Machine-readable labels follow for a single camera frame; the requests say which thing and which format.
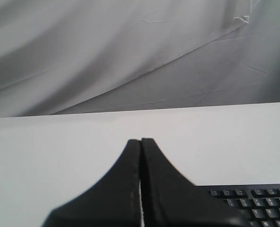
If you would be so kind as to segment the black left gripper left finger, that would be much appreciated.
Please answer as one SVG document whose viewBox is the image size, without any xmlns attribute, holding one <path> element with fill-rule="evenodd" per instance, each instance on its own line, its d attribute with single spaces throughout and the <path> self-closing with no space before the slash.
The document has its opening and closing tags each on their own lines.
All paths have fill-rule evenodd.
<svg viewBox="0 0 280 227">
<path fill-rule="evenodd" d="M 139 227 L 141 145 L 129 140 L 112 168 L 90 189 L 51 211 L 45 227 Z"/>
</svg>

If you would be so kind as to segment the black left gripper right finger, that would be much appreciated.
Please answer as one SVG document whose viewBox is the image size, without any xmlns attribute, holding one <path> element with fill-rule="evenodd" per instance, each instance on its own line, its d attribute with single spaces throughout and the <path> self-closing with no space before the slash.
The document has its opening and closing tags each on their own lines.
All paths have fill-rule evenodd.
<svg viewBox="0 0 280 227">
<path fill-rule="evenodd" d="M 236 208 L 186 179 L 153 139 L 141 140 L 141 199 L 146 227 L 247 227 Z"/>
</svg>

